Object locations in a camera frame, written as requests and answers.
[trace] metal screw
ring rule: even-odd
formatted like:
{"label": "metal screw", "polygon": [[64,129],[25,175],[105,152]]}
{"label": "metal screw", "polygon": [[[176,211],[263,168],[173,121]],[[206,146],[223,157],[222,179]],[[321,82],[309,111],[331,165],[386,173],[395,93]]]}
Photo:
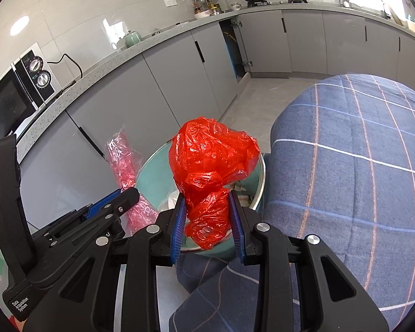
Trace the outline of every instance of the metal screw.
{"label": "metal screw", "polygon": [[95,243],[96,243],[98,246],[104,246],[104,245],[107,245],[107,244],[108,244],[108,242],[109,242],[109,238],[108,238],[108,237],[106,237],[106,236],[101,236],[101,237],[98,237],[98,238],[95,240]]}
{"label": "metal screw", "polygon": [[265,224],[264,222],[259,223],[257,225],[257,230],[261,232],[267,232],[270,229],[270,226],[268,224]]}
{"label": "metal screw", "polygon": [[315,235],[309,235],[308,242],[312,245],[318,245],[320,243],[320,238]]}
{"label": "metal screw", "polygon": [[157,233],[160,230],[160,226],[157,225],[149,225],[146,227],[147,232],[149,233]]}

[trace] microwave oven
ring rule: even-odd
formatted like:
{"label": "microwave oven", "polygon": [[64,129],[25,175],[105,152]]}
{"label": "microwave oven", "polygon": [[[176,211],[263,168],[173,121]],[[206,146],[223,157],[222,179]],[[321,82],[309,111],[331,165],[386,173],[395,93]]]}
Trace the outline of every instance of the microwave oven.
{"label": "microwave oven", "polygon": [[38,44],[0,77],[0,138],[22,131],[61,91]]}

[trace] pink plastic bag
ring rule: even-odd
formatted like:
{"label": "pink plastic bag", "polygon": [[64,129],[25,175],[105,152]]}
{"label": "pink plastic bag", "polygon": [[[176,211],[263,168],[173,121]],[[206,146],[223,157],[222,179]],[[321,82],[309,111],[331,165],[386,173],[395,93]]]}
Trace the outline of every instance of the pink plastic bag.
{"label": "pink plastic bag", "polygon": [[[126,135],[121,129],[107,143],[107,160],[111,166],[115,181],[122,191],[134,187],[138,172],[142,167],[143,156],[132,150]],[[147,199],[140,193],[140,201],[128,212],[126,223],[126,235],[133,235],[143,227],[155,223],[158,212]]]}

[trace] power cord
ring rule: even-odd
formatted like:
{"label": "power cord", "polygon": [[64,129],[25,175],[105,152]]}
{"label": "power cord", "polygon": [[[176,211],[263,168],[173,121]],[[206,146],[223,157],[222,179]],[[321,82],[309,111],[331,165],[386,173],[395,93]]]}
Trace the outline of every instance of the power cord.
{"label": "power cord", "polygon": [[63,60],[63,57],[67,57],[68,59],[70,59],[74,64],[76,64],[77,65],[77,67],[78,67],[78,69],[80,70],[80,78],[82,79],[83,78],[83,71],[81,70],[81,67],[80,67],[80,65],[78,64],[78,63],[76,63],[72,58],[71,58],[71,56],[69,56],[67,53],[64,53],[63,54],[63,56],[61,57],[61,59],[60,60],[58,60],[57,62],[48,62],[48,64],[60,64],[60,62],[61,62],[61,60]]}

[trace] black gripper frame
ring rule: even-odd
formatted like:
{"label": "black gripper frame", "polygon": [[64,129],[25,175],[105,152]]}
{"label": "black gripper frame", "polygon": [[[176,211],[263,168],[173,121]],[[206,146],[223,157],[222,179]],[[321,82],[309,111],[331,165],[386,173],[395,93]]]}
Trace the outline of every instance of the black gripper frame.
{"label": "black gripper frame", "polygon": [[260,265],[255,332],[293,332],[290,263],[297,271],[302,331],[389,331],[370,296],[319,236],[288,237],[274,226],[259,225],[258,214],[241,207],[235,191],[229,202],[244,236],[246,254],[237,254],[245,265]]}
{"label": "black gripper frame", "polygon": [[138,203],[136,188],[115,191],[31,235],[20,181],[11,135],[0,140],[0,249],[9,268],[3,300],[26,320],[24,332],[113,331],[122,264],[122,331],[160,331],[155,266],[173,265],[171,236],[183,196],[176,209],[160,213],[156,226],[129,238],[120,216]]}

